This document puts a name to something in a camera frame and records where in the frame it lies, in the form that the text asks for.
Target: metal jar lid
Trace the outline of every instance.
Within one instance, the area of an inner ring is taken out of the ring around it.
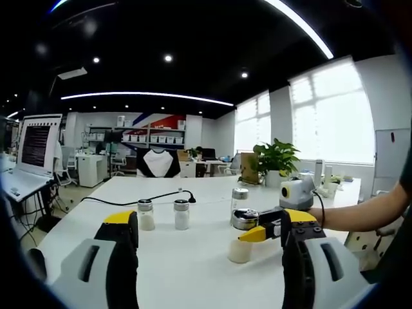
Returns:
[[[232,190],[232,198],[234,198],[235,200],[247,200],[248,194],[249,194],[248,189],[234,188]]]
[[[138,200],[137,209],[140,211],[151,211],[153,210],[153,202],[151,200]]]
[[[230,224],[238,230],[250,230],[258,225],[259,213],[253,209],[237,209],[232,213]]]
[[[174,209],[176,211],[187,211],[189,210],[189,202],[187,200],[176,200],[174,201]]]

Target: white flower pot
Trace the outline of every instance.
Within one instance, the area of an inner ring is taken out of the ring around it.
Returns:
[[[281,182],[287,181],[286,177],[279,175],[279,171],[268,171],[265,176],[265,185],[270,188],[280,188]]]

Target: white powder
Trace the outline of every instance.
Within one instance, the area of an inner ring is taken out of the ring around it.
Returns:
[[[188,211],[176,211],[174,215],[174,227],[176,230],[187,230],[189,228]]]
[[[250,261],[252,243],[235,239],[230,243],[229,254],[227,256],[233,263],[243,264]]]
[[[155,220],[152,216],[143,215],[140,216],[140,220],[138,222],[140,230],[154,230],[155,229]]]

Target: spice jar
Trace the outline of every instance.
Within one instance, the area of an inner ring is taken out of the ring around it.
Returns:
[[[247,208],[247,198],[249,190],[244,188],[235,188],[232,190],[232,203],[230,204],[230,220],[232,219],[232,213],[236,209]]]
[[[189,228],[189,202],[187,200],[174,201],[174,227],[176,230]]]
[[[138,226],[140,230],[154,230],[153,202],[151,200],[139,200],[137,202]]]
[[[250,261],[252,243],[238,239],[245,231],[258,225],[259,213],[253,209],[237,209],[232,213],[232,240],[227,258],[234,263],[242,264]]]

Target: black ceiling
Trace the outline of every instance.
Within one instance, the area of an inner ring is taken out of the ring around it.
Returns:
[[[386,31],[364,8],[349,8],[341,0],[285,3],[315,29],[335,58],[352,55],[357,61],[393,51]],[[180,98],[60,97],[151,91],[239,104],[265,89],[286,86],[288,78],[327,61],[300,28],[265,1],[68,0],[49,13],[54,4],[30,1],[9,9],[3,29],[13,31],[5,36],[2,115],[26,107],[20,117],[71,108],[202,111],[217,118],[233,108]],[[164,62],[166,53],[174,57],[172,63]],[[98,64],[93,63],[96,56]],[[87,75],[53,83],[56,74],[82,66]],[[240,77],[243,70],[249,78]]]

